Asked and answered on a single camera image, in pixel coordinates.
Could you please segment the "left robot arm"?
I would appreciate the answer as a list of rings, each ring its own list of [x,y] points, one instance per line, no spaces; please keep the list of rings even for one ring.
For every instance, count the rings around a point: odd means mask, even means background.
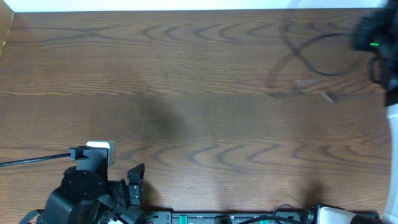
[[[111,150],[78,146],[70,148],[77,165],[63,173],[62,183],[48,197],[45,208],[29,212],[20,222],[45,224],[145,223],[141,209],[145,165],[127,172],[128,181],[110,181]]]

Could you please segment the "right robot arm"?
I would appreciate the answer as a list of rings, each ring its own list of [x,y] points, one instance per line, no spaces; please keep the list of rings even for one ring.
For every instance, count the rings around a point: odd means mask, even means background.
[[[352,46],[355,50],[374,54],[369,62],[369,79],[385,89],[385,106],[392,139],[387,203],[381,219],[321,206],[317,209],[314,222],[397,224],[397,0],[388,0],[384,7],[360,20],[354,32]]]

